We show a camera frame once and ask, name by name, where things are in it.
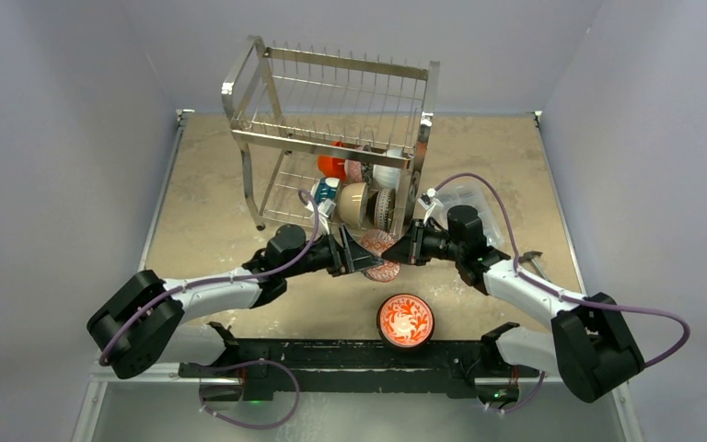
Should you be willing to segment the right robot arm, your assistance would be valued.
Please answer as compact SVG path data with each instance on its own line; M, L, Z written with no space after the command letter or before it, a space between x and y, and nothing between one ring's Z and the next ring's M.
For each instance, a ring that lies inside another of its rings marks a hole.
M455 264L460 279L500 299L548 328L540 333L510 326L493 333L480 350L482 367L494 375L530 366L558 376L579 400L591 403L642 373L646 363L614 299L599 293L586 300L516 269L516 260L489 245L477 211L453 207L447 228L420 219L386 249L383 258L405 265L432 259Z

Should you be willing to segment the red geometric pattern bowl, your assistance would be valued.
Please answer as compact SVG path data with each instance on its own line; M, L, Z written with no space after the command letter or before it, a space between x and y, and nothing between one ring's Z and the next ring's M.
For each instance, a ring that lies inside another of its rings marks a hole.
M389 283L397 278L400 264L382 257L383 252L395 243L396 240L387 231L381 229L369 229L364 233L360 244L383 261L381 265L364 270L363 274L366 278L379 283Z

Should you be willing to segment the steel two-tier dish rack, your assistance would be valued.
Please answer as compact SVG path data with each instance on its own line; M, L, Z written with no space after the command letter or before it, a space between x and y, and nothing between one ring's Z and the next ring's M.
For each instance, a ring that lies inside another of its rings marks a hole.
M388 228L412 218L428 150L440 64L266 42L251 35L221 86L258 230L310 227L293 192L321 177L318 157L381 166L397 177Z

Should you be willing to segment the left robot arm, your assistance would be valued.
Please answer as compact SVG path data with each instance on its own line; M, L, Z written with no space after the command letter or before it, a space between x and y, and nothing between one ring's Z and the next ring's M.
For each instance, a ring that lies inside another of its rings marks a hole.
M186 280L135 273L87 321L100 364L117 378L136 377L163 359L190 320L265 306L286 292L290 277L317 271L338 277L383 264L346 227L339 232L308 239L302 227L283 225L249 261L226 273Z

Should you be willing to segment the white red-rimmed bowl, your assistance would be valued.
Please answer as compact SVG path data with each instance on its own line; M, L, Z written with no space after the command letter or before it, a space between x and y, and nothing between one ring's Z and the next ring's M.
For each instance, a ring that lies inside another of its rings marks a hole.
M342 181L340 179L334 177L324 177L316 180L310 193L317 205L321 205L327 200L335 202L341 186Z

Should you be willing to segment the beige speckled bowl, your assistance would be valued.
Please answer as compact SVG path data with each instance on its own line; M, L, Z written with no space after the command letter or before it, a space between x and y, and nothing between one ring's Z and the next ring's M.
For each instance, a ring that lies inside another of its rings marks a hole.
M365 182L344 185L338 197L337 212L348 227L360 228L365 220L369 186Z

